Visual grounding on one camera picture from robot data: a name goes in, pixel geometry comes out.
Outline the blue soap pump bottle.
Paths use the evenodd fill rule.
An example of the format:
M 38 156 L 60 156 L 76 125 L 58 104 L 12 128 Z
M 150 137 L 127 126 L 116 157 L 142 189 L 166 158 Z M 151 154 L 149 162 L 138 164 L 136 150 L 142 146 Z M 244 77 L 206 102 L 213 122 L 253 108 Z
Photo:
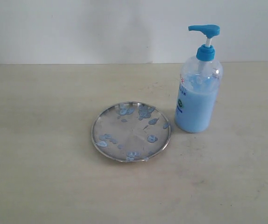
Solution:
M 175 123 L 188 133 L 199 133 L 210 124 L 223 77 L 223 67 L 215 59 L 212 45 L 212 38 L 220 34 L 220 27 L 193 25 L 188 26 L 188 30 L 201 32 L 207 39 L 181 68 Z

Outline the round stainless steel plate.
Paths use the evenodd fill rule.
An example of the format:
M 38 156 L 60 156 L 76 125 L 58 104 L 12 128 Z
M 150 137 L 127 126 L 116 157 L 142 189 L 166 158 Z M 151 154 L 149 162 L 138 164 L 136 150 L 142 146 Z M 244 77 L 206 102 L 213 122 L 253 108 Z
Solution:
M 105 109 L 94 121 L 91 140 L 105 157 L 119 162 L 148 161 L 168 145 L 169 119 L 142 102 L 121 102 Z

